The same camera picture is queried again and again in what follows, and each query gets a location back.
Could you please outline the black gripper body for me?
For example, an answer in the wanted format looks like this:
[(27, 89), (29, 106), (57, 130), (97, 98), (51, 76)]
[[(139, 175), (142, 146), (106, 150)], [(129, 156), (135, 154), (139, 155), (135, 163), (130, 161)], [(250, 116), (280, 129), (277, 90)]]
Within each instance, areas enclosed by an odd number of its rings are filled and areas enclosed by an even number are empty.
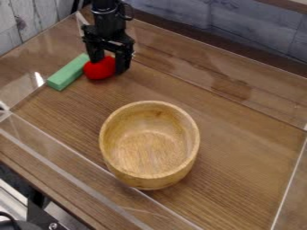
[(125, 22), (131, 21), (133, 17), (125, 15), (122, 7), (107, 7), (90, 9), (93, 15), (93, 24), (85, 26), (81, 30), (83, 35), (102, 39), (101, 47), (114, 51), (119, 46), (134, 44), (134, 40), (125, 34)]

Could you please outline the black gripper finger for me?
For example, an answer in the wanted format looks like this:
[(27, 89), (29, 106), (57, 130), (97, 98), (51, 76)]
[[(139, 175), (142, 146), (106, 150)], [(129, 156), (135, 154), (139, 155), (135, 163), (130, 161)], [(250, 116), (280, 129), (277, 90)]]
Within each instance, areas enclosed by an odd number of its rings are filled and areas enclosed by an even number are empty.
[(134, 50), (131, 45), (119, 46), (114, 51), (114, 74), (119, 75), (127, 70), (133, 52)]
[(85, 35), (82, 41), (85, 43), (89, 61), (97, 63), (103, 58), (103, 49), (101, 47), (102, 39)]

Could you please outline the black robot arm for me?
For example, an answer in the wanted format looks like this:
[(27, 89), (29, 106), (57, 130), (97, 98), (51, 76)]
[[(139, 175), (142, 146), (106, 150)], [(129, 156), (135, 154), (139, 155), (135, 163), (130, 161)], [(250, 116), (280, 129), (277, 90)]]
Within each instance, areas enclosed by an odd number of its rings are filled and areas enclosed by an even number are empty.
[(125, 7), (130, 5), (122, 0), (91, 0), (93, 24), (79, 27), (89, 61), (98, 63), (105, 58), (103, 51), (111, 52), (117, 75), (127, 70), (134, 52), (134, 40), (125, 33), (125, 22), (134, 16), (125, 14)]

